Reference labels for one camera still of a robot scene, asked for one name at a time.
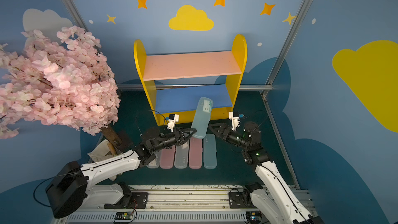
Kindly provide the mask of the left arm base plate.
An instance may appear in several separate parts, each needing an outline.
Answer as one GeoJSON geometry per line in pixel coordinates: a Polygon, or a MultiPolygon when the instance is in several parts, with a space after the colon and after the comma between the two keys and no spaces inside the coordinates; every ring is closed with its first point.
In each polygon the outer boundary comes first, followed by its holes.
{"type": "Polygon", "coordinates": [[[116,204],[104,204],[104,209],[145,209],[149,193],[131,192],[125,194],[116,204]]]}

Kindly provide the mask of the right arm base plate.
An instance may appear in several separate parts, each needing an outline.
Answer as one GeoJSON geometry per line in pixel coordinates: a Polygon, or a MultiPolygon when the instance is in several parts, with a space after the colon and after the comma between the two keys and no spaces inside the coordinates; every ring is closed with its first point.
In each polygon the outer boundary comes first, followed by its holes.
{"type": "Polygon", "coordinates": [[[256,208],[250,198],[250,193],[248,191],[231,191],[228,193],[229,206],[232,209],[249,209],[256,208]]]}

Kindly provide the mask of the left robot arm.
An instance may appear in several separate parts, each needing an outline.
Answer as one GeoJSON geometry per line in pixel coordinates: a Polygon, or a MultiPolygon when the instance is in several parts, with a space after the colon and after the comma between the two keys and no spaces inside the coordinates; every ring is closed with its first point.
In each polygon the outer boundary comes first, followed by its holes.
{"type": "Polygon", "coordinates": [[[89,190],[98,183],[127,171],[147,166],[156,152],[181,146],[196,134],[195,128],[175,127],[171,133],[162,134],[156,127],[141,135],[141,142],[132,150],[94,163],[80,165],[77,161],[66,164],[46,187],[54,218],[72,214],[86,203],[89,190]]]}

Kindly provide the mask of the pink pencil case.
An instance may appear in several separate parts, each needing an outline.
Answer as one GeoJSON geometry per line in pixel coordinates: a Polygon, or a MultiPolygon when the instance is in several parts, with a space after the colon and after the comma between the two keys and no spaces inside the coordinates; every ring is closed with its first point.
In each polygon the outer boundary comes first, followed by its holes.
{"type": "Polygon", "coordinates": [[[192,137],[189,147],[189,167],[200,169],[202,167],[203,140],[192,137]]]}
{"type": "Polygon", "coordinates": [[[167,170],[174,166],[175,150],[176,146],[172,146],[170,149],[161,151],[160,168],[167,170]]]}

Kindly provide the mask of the white pencil case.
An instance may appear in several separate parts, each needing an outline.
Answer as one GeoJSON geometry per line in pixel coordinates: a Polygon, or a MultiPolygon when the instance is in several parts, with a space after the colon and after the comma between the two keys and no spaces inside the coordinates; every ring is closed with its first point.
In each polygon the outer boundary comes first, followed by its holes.
{"type": "Polygon", "coordinates": [[[175,150],[174,167],[177,169],[185,169],[188,166],[189,158],[189,141],[181,146],[177,146],[175,150]]]}
{"type": "Polygon", "coordinates": [[[147,168],[149,169],[157,169],[160,167],[160,158],[156,157],[154,160],[152,160],[148,165],[147,168]]]}

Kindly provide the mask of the pink pencil case bottom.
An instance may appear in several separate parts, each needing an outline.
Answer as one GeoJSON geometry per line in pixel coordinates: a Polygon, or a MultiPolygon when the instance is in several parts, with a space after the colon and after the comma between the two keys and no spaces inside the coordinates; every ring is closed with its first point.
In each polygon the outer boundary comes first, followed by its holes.
{"type": "Polygon", "coordinates": [[[189,147],[189,167],[200,169],[202,167],[203,140],[192,137],[189,147]]]}

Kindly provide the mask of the green pencil case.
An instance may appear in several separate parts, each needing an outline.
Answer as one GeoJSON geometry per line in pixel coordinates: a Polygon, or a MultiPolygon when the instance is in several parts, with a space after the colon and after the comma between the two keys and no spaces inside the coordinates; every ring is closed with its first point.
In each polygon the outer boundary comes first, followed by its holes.
{"type": "Polygon", "coordinates": [[[217,167],[217,147],[214,134],[206,134],[203,139],[203,165],[206,169],[217,167]]]}
{"type": "Polygon", "coordinates": [[[212,107],[212,99],[206,97],[200,98],[191,126],[192,129],[196,129],[196,132],[193,134],[194,138],[203,139],[206,136],[212,107]]]}

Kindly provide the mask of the pink pencil case top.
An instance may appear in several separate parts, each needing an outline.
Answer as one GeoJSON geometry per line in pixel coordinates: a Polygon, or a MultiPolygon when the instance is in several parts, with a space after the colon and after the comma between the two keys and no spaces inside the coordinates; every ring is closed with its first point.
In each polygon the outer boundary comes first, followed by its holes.
{"type": "Polygon", "coordinates": [[[174,166],[175,150],[176,146],[172,146],[170,149],[161,151],[160,168],[167,170],[174,166]]]}

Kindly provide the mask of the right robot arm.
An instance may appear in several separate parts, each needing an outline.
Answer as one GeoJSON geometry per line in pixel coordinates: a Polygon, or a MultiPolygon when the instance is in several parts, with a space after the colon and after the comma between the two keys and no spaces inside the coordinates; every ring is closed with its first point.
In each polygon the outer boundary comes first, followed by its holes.
{"type": "Polygon", "coordinates": [[[271,224],[323,224],[319,216],[313,216],[294,195],[281,176],[276,163],[262,146],[261,131],[255,122],[244,125],[242,134],[226,123],[213,123],[210,131],[229,144],[242,149],[245,162],[254,167],[265,188],[250,189],[252,204],[271,224]]]}

